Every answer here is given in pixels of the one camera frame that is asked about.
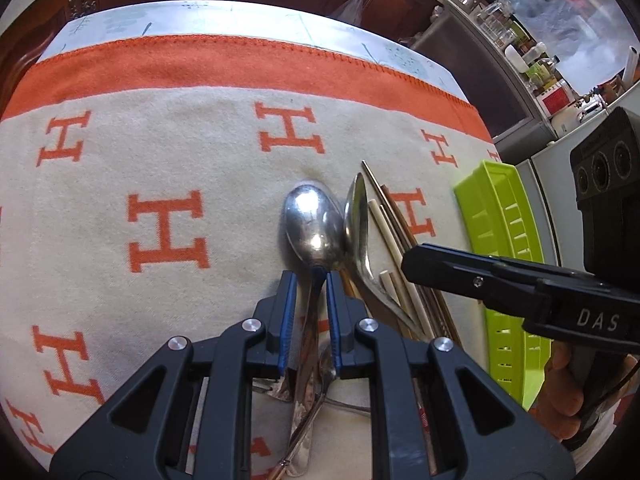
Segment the person right hand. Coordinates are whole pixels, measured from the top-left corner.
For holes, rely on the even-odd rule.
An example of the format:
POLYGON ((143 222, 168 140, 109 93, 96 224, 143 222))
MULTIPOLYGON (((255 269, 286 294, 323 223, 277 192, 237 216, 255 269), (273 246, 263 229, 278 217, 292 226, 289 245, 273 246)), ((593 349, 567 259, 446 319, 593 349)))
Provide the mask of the person right hand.
MULTIPOLYGON (((551 345, 551 356, 544 367, 544 384, 540 389, 537 400, 529 410, 533 418, 546 428, 556 440, 564 441, 575 437, 580 427, 578 411, 584 404, 584 394, 579 387, 574 376, 568 369, 573 351, 569 344, 561 341, 553 341, 551 345)), ((634 356, 626 356, 623 365, 623 378, 638 364, 634 356)), ((620 399, 631 392, 635 392, 639 383, 639 369, 634 376, 620 388, 620 391, 605 403, 605 412, 602 415, 610 416, 613 423, 613 408, 617 408, 620 399)), ((595 429, 589 437, 587 443, 578 448, 593 448, 600 450, 604 442, 612 434, 613 429, 595 429)))

